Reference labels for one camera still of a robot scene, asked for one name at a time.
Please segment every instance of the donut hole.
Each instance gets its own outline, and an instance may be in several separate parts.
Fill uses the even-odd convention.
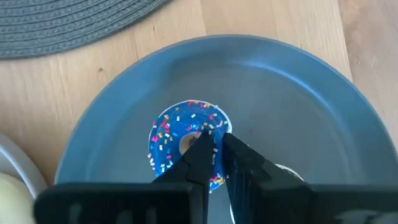
[[[183,155],[185,152],[188,151],[189,147],[191,147],[193,143],[195,143],[195,141],[199,138],[200,134],[201,133],[192,132],[184,135],[181,138],[180,144],[178,146],[181,155]]]

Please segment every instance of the blue icing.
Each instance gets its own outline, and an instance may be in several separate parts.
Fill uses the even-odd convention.
[[[149,152],[154,158],[155,176],[162,175],[163,168],[164,171],[172,168],[172,165],[181,158],[178,149],[181,138],[189,133],[202,132],[201,127],[203,126],[204,130],[212,132],[215,147],[218,150],[217,152],[213,151],[215,165],[212,174],[213,180],[210,180],[210,190],[219,187],[224,182],[221,164],[222,137],[225,132],[231,131],[230,123],[227,120],[219,108],[204,101],[184,101],[164,111],[156,119],[149,136]]]

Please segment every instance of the white plate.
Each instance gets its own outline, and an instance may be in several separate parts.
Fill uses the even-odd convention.
[[[33,198],[47,188],[35,164],[17,145],[2,134],[0,134],[0,172],[23,181]]]

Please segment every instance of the placemat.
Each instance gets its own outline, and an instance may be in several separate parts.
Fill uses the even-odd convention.
[[[168,0],[2,0],[0,58],[52,54],[92,43]]]

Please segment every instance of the wood grain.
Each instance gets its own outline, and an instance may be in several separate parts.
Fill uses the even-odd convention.
[[[398,146],[398,1],[339,0],[354,84]]]
[[[20,145],[52,182],[73,127],[110,80],[157,49],[212,34],[279,39],[315,54],[351,79],[337,0],[174,0],[142,22],[86,47],[1,61],[0,132]]]

